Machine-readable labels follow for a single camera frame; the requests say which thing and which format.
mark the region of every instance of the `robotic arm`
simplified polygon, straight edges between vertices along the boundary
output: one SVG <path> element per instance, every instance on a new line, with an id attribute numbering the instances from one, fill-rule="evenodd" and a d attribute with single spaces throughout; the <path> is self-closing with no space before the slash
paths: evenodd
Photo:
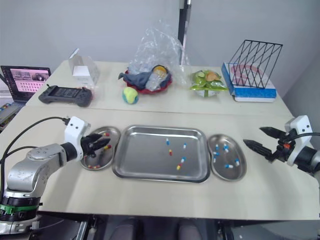
<path id="1" fill-rule="evenodd" d="M 269 162 L 278 159 L 287 162 L 289 166 L 296 164 L 298 169 L 315 177 L 320 185 L 320 151 L 308 147 L 313 133 L 308 116 L 298 116 L 288 121 L 284 126 L 286 132 L 273 127 L 261 127 L 265 134 L 278 139 L 276 151 L 264 147 L 253 140 L 243 140 L 254 152 L 264 156 Z"/>
<path id="2" fill-rule="evenodd" d="M 34 148 L 13 166 L 0 204 L 0 235 L 27 233 L 39 228 L 37 211 L 51 174 L 68 161 L 94 156 L 96 150 L 110 141 L 109 138 L 100 139 L 100 134 L 84 137 L 89 127 L 73 116 L 64 131 L 64 144 Z"/>

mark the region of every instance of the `white box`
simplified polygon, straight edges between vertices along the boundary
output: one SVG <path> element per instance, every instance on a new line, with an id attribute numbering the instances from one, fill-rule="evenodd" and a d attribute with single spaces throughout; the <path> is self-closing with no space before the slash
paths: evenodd
<path id="1" fill-rule="evenodd" d="M 78 55 L 79 49 L 77 48 L 69 58 L 69 66 L 71 69 L 72 76 L 82 86 L 93 87 L 96 85 L 100 71 L 95 62 L 89 56 Z"/>

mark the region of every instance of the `white table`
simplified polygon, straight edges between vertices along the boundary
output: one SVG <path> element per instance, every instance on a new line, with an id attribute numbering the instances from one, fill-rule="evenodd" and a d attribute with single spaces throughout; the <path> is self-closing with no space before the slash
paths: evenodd
<path id="1" fill-rule="evenodd" d="M 94 99 L 90 104 L 91 109 L 149 111 L 167 113 L 190 113 L 190 114 L 224 114 L 224 115 L 263 115 L 292 117 L 281 97 L 277 96 L 273 103 L 236 102 L 230 96 L 229 91 L 221 92 L 218 96 L 203 98 L 198 96 L 187 86 L 179 85 L 175 79 L 166 92 L 156 95 L 139 95 L 139 101 L 135 105 L 127 104 L 122 99 L 122 91 L 125 82 L 118 80 L 119 73 L 124 72 L 128 64 L 122 62 L 96 62 L 101 74 L 97 86 L 94 89 Z M 198 70 L 214 70 L 220 75 L 220 67 L 190 66 L 187 73 L 191 74 Z M 60 87 L 79 87 L 78 82 L 72 77 L 68 61 L 64 61 L 48 79 L 49 85 Z M 44 85 L 28 101 L 27 106 L 34 107 L 69 107 L 74 104 L 50 103 L 44 104 L 38 100 L 38 96 L 47 89 Z"/>
<path id="2" fill-rule="evenodd" d="M 317 181 L 285 163 L 268 163 L 249 150 L 243 139 L 253 139 L 275 150 L 277 141 L 259 130 L 261 126 L 283 129 L 286 116 L 165 113 L 79 107 L 27 106 L 0 134 L 0 153 L 25 127 L 49 116 L 78 116 L 91 129 L 114 126 L 121 131 L 134 124 L 198 128 L 207 137 L 223 133 L 234 138 L 247 160 L 246 176 L 226 182 L 213 174 L 203 183 L 123 179 L 110 168 L 88 171 L 69 162 L 54 173 L 41 199 L 44 211 L 114 215 L 147 215 L 244 220 L 316 220 L 319 218 Z M 64 124 L 50 120 L 31 129 L 14 148 L 63 143 Z M 10 156 L 6 173 L 27 151 Z"/>

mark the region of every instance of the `toy vegetable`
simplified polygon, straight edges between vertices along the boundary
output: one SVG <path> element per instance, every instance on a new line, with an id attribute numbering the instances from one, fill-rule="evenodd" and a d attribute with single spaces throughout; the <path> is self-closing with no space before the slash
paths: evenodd
<path id="1" fill-rule="evenodd" d="M 197 94 L 203 97 L 210 97 L 218 94 L 221 91 L 226 91 L 228 88 L 220 80 L 221 76 L 210 70 L 197 71 L 192 75 L 191 90 L 195 90 Z"/>

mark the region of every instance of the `stainless steel tray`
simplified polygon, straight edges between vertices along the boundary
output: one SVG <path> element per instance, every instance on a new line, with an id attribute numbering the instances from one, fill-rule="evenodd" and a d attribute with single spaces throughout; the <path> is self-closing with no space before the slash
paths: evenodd
<path id="1" fill-rule="evenodd" d="M 103 136 L 103 138 L 110 138 L 111 148 L 109 149 L 99 149 L 95 151 L 96 157 L 87 156 L 81 160 L 81 165 L 87 170 L 97 171 L 109 167 L 112 163 L 112 160 L 115 156 L 115 152 L 117 149 L 117 144 L 120 139 L 120 131 L 113 126 L 103 126 L 92 132 L 92 134 L 108 134 L 109 136 Z"/>
<path id="2" fill-rule="evenodd" d="M 208 139 L 208 148 L 214 174 L 227 181 L 238 181 L 245 176 L 247 171 L 246 158 L 235 140 L 222 134 L 213 135 Z"/>
<path id="3" fill-rule="evenodd" d="M 206 141 L 193 128 L 129 126 L 121 135 L 112 170 L 121 178 L 200 183 L 210 175 Z"/>

